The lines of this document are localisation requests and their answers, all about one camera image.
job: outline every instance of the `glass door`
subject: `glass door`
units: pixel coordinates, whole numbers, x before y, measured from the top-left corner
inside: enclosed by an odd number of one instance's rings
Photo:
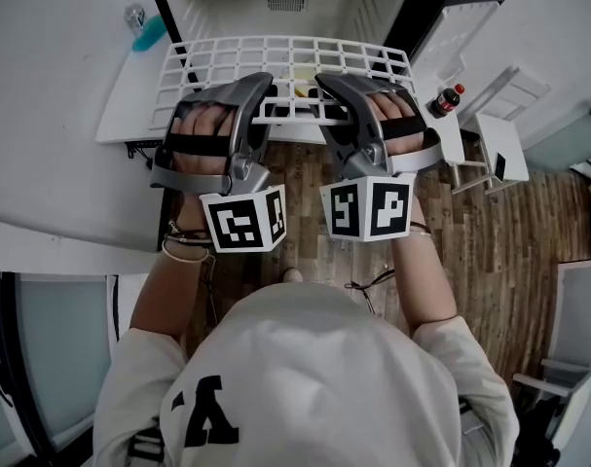
[[[0,466],[92,456],[115,277],[0,272]]]

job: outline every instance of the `white grid shelf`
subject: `white grid shelf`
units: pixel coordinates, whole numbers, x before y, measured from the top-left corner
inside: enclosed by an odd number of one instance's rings
[[[197,90],[231,83],[266,71],[274,76],[277,96],[266,97],[255,125],[347,125],[351,119],[326,116],[325,106],[340,105],[314,80],[320,72],[343,72],[400,84],[415,94],[414,77],[403,51],[348,40],[308,36],[241,36],[174,43],[161,70],[151,130],[167,128],[178,101]],[[308,98],[318,88],[320,98]],[[265,106],[282,109],[266,117]],[[311,116],[316,106],[318,117]]]

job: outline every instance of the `gray hand brace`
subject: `gray hand brace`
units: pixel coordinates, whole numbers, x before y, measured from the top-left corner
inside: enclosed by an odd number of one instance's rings
[[[151,187],[167,187],[187,194],[251,194],[269,185],[269,170],[261,164],[267,149],[269,126],[253,125],[261,102],[276,87],[270,73],[255,73],[228,85],[190,93],[176,105],[166,138],[157,149]],[[183,121],[196,103],[237,107],[230,136],[171,133],[174,119]],[[173,168],[173,153],[228,158],[226,175],[188,175]]]
[[[353,124],[321,126],[321,132],[341,178],[390,176],[402,172],[429,169],[442,161],[442,146],[438,133],[427,127],[418,104],[400,85],[384,80],[340,73],[319,73],[318,84],[351,112]],[[379,121],[369,105],[370,93],[392,91],[414,111],[415,116]],[[325,106],[326,116],[345,118],[338,106]],[[415,153],[388,157],[385,141],[423,132],[423,148]]]

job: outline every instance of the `finger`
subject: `finger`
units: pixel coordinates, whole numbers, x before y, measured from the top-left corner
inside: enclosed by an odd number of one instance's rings
[[[235,113],[236,112],[237,112],[236,109],[232,109],[230,111],[230,113],[228,114],[228,116],[224,120],[224,123],[222,123],[221,126],[219,127],[219,131],[218,131],[217,135],[219,135],[219,136],[230,135],[231,131],[233,130],[233,124],[235,123]]]
[[[369,105],[373,109],[373,113],[375,114],[375,116],[377,117],[377,119],[379,121],[383,121],[383,120],[387,119],[387,117],[384,116],[384,113],[380,110],[380,108],[375,103],[375,100],[373,100],[371,97],[368,97],[366,100],[368,101]]]
[[[174,121],[171,122],[171,128],[169,129],[169,132],[173,133],[174,135],[179,133],[181,125],[182,120],[180,118],[174,118]]]
[[[218,127],[218,120],[223,115],[225,108],[221,105],[212,105],[201,113],[196,119],[194,135],[212,135]]]
[[[392,100],[392,102],[398,106],[399,110],[401,111],[401,116],[403,118],[411,118],[412,116],[416,116],[414,109],[410,107],[405,100],[403,100],[399,95],[394,92],[388,94],[388,98]]]
[[[228,107],[224,106],[224,110],[219,115],[219,117],[215,120],[215,129],[213,130],[213,136],[219,135],[219,130],[221,129],[221,126],[224,124],[224,122],[226,121],[226,118],[228,118],[229,114],[230,114],[230,109]]]
[[[194,126],[196,125],[196,120],[206,110],[207,106],[200,104],[197,107],[194,107],[191,112],[187,115],[187,117],[183,120],[182,126],[180,127],[180,134],[184,135],[193,135],[194,134]]]
[[[227,158],[218,158],[216,156],[203,156],[198,165],[198,174],[223,175],[226,173],[227,161]]]
[[[423,148],[424,137],[425,136],[422,133],[415,133],[387,140],[386,150],[388,155],[396,156],[397,154],[410,154],[412,152],[420,151]]]
[[[371,98],[375,100],[375,103],[389,120],[402,118],[399,106],[392,102],[392,100],[386,97],[383,93],[371,93]]]
[[[200,156],[175,152],[173,153],[173,158],[176,171],[193,174],[195,172],[194,168],[198,165]]]

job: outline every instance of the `white hoodie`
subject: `white hoodie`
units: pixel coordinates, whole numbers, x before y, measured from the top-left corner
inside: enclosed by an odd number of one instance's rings
[[[165,465],[184,467],[506,467],[518,435],[462,318],[411,341],[321,284],[255,292],[188,363],[172,338],[129,330],[98,400],[94,465],[124,466],[157,422]]]

